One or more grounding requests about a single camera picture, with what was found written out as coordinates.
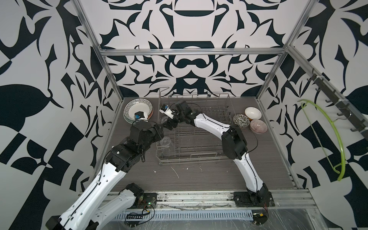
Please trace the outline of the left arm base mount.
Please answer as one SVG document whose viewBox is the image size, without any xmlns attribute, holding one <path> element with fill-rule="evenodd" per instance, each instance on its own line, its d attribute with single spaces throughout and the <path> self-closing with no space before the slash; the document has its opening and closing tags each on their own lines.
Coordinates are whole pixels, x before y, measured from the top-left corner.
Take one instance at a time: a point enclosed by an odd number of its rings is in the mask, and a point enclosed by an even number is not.
<svg viewBox="0 0 368 230">
<path fill-rule="evenodd" d="M 149 203 L 155 208 L 157 206 L 157 193 L 144 193 L 140 198 L 137 198 L 134 204 L 129 209 L 142 209 Z"/>
</svg>

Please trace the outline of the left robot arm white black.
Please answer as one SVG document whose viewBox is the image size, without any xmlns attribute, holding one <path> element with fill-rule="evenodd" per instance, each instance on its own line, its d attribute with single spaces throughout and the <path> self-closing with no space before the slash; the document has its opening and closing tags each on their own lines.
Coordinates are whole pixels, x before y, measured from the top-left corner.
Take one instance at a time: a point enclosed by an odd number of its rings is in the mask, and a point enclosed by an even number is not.
<svg viewBox="0 0 368 230">
<path fill-rule="evenodd" d="M 115 216 L 131 208 L 144 191 L 135 184 L 106 205 L 102 205 L 110 191 L 129 170 L 144 157 L 153 143 L 164 137 L 163 125 L 138 120 L 130 128 L 130 135 L 114 146 L 103 159 L 99 173 L 82 195 L 60 216 L 52 216 L 46 223 L 49 230 L 101 230 Z"/>
</svg>

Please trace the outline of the clear smooth plastic cup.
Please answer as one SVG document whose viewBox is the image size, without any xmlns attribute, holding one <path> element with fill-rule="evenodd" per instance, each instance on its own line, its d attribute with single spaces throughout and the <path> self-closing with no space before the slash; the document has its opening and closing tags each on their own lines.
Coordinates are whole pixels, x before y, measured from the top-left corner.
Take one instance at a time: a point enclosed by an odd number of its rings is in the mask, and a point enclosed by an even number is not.
<svg viewBox="0 0 368 230">
<path fill-rule="evenodd" d="M 163 124 L 163 125 L 167 125 L 168 122 L 170 121 L 170 117 L 168 116 L 163 116 L 161 119 L 160 119 L 160 123 Z"/>
</svg>

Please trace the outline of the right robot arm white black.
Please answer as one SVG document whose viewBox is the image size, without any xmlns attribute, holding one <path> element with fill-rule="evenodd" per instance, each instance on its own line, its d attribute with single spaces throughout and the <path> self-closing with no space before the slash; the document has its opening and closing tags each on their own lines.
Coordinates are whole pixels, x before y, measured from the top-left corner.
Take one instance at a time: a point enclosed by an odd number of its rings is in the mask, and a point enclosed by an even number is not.
<svg viewBox="0 0 368 230">
<path fill-rule="evenodd" d="M 228 125 L 209 117 L 202 109 L 192 109 L 190 103 L 184 100 L 175 103 L 174 106 L 174 109 L 166 104 L 160 107 L 160 113 L 168 116 L 164 127 L 172 130 L 179 123 L 186 123 L 219 138 L 223 153 L 234 161 L 246 183 L 248 194 L 245 196 L 245 201 L 240 198 L 238 202 L 252 207 L 268 206 L 273 198 L 251 162 L 242 130 L 238 126 Z"/>
</svg>

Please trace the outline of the grey wire dish rack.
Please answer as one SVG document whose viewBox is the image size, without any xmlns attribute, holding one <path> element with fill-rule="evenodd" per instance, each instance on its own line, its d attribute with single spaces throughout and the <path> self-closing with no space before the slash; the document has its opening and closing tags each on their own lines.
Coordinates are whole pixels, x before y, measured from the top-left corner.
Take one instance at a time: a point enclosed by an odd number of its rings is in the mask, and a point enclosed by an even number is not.
<svg viewBox="0 0 368 230">
<path fill-rule="evenodd" d="M 174 104 L 181 100 L 190 103 L 192 109 L 202 109 L 203 113 L 217 121 L 236 126 L 232 122 L 234 109 L 228 94 L 170 95 L 167 87 L 159 89 L 159 109 L 162 104 L 174 109 Z M 163 116 L 158 112 L 159 120 Z M 159 142 L 156 143 L 156 156 L 160 165 L 229 159 L 223 153 L 221 140 L 201 128 L 179 123 L 173 130 L 164 129 L 163 132 L 165 137 L 171 138 L 174 150 L 170 154 L 163 154 L 158 149 Z"/>
</svg>

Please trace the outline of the clear faceted plastic cup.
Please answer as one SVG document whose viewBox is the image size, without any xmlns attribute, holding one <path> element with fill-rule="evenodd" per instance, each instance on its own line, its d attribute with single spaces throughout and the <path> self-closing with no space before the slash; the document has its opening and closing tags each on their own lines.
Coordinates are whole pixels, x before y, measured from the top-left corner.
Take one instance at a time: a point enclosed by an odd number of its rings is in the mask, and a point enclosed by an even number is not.
<svg viewBox="0 0 368 230">
<path fill-rule="evenodd" d="M 163 154 L 170 154 L 174 150 L 174 145 L 170 137 L 164 137 L 160 140 L 158 147 Z"/>
</svg>

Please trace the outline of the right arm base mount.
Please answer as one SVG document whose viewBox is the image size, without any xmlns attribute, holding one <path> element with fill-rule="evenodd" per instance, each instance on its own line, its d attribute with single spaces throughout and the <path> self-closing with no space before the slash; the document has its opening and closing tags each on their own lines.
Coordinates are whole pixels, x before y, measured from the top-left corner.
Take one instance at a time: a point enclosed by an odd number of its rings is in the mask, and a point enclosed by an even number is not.
<svg viewBox="0 0 368 230">
<path fill-rule="evenodd" d="M 275 202 L 269 191 L 265 192 L 234 192 L 233 200 L 236 207 L 274 207 Z"/>
</svg>

